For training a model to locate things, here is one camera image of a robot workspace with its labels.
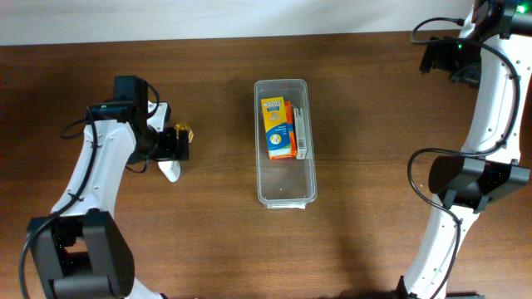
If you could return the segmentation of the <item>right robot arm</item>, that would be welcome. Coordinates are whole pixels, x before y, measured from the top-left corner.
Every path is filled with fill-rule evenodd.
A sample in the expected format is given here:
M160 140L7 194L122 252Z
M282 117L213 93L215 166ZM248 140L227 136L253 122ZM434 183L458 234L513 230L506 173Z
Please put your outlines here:
M395 298L445 298L461 245L480 214L523 188L531 171L520 166L520 124L531 80L531 3L474 2L454 18L457 37L420 40L420 70L445 71L452 82L478 90L469 133L460 150L425 148L406 171L414 192L431 207L416 258L401 276Z

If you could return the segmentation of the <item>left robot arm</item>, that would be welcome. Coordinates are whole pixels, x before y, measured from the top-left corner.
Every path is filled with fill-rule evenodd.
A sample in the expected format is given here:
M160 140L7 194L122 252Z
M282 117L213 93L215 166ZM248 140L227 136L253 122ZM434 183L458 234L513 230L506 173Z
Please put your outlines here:
M88 106L83 144L70 181L46 217L32 218L18 266L28 297L31 256L47 298L162 298L135 274L133 254L114 219L130 164L155 161L170 182L190 157L190 132L169 126L170 105L150 101L156 89L138 76L118 76L111 99Z

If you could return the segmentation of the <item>orange medicine box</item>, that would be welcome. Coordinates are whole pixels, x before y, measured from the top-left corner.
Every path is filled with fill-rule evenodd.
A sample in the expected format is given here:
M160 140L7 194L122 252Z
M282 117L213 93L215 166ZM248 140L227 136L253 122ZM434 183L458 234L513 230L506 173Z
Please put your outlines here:
M288 128L288 136L290 139L291 144L291 150L289 156L291 158L295 158L297 156L297 141L296 141L296 135L294 132L294 126L293 126L293 114L292 114L292 108L291 108L291 102L285 101L284 107L286 111L286 118L287 118L287 128Z

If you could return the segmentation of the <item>white spray bottle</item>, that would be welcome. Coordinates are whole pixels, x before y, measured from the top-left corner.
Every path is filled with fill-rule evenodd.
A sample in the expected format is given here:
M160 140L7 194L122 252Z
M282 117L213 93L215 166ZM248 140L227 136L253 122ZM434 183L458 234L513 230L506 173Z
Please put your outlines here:
M177 160L160 161L158 167L163 175L175 183L180 178L180 162Z

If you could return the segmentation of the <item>clear plastic container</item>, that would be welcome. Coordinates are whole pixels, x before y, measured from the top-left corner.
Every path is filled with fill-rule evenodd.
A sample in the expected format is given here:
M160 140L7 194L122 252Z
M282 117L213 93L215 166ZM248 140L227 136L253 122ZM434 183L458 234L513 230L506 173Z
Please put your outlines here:
M268 157L260 101L282 96L303 109L308 152L306 159ZM257 81L254 86L254 130L259 201L267 208L305 208L318 195L308 86L302 79Z

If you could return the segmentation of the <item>small gold-lid jar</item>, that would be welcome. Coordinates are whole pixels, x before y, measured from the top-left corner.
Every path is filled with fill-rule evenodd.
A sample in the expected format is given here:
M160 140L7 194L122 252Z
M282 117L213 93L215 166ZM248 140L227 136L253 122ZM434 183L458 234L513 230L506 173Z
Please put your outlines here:
M188 143L191 143L194 138L194 132L189 124L185 122L180 122L175 125L175 129L178 133L178 135L186 135Z

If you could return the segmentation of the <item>yellow Woods medicine box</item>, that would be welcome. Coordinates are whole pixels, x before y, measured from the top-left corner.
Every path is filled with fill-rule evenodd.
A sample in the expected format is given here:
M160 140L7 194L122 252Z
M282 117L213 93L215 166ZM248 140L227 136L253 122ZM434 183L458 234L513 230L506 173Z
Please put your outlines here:
M282 96L265 98L260 101L268 157L270 159L290 157L291 144L288 136L284 102L285 100Z

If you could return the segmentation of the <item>white Panadol box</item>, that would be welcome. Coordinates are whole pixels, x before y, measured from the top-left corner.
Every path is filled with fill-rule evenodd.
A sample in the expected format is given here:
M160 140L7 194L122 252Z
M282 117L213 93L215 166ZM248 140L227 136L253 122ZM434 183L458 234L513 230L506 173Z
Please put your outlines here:
M300 159L300 160L306 159L306 155L308 152L308 146L307 146L305 119L304 119L302 108L298 108L298 107L293 108L293 121L294 121L294 131L295 131L296 146L297 146L296 159Z

